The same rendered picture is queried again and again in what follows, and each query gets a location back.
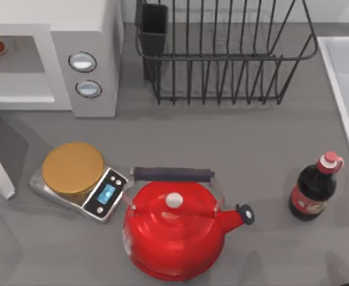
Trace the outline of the red kettle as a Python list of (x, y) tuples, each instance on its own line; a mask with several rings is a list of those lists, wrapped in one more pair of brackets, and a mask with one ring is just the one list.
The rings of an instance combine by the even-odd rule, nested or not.
[(225, 235), (255, 221), (252, 208), (237, 204), (222, 210), (204, 183), (210, 169), (134, 167), (135, 182), (145, 181), (128, 204), (122, 239), (131, 262), (147, 275), (163, 281), (186, 281), (201, 275), (222, 252)]

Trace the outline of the round grey microwave knob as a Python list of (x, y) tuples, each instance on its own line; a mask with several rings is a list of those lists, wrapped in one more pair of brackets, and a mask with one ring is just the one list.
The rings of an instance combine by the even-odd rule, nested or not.
[(96, 98), (101, 95), (102, 87), (99, 83), (93, 80), (85, 80), (76, 83), (76, 92), (84, 98)]
[(80, 73), (89, 73), (97, 67), (95, 57), (83, 51), (70, 55), (68, 63), (73, 70)]

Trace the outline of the silver kitchen scale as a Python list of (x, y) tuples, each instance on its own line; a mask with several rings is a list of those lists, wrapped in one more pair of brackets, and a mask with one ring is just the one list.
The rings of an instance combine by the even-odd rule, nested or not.
[(123, 196), (128, 178), (107, 166), (100, 151), (84, 142), (54, 148), (29, 186), (36, 194), (105, 223)]

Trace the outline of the black cutlery holder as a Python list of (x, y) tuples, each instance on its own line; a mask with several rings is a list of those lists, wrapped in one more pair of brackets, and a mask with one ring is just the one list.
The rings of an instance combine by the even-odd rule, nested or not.
[(161, 57), (167, 35), (168, 6), (164, 4), (150, 4), (146, 0), (136, 0), (135, 26), (141, 45), (144, 67), (144, 79), (156, 82), (156, 67), (158, 61), (154, 57)]

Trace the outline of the dark bottle with red label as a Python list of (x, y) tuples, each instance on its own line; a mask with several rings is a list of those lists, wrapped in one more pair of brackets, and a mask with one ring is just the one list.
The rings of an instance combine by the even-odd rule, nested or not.
[(297, 219), (310, 221), (322, 214), (336, 191), (336, 175), (343, 165), (342, 157), (327, 151), (300, 172), (288, 201), (289, 210)]

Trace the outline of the pale microwave oven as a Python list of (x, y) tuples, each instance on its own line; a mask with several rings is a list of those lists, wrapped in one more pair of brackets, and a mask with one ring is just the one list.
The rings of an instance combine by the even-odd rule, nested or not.
[[(121, 0), (0, 0), (0, 110), (71, 111), (76, 117), (114, 117), (124, 28)], [(73, 70), (68, 58), (93, 55), (95, 70)], [(102, 87), (84, 98), (76, 83)]]

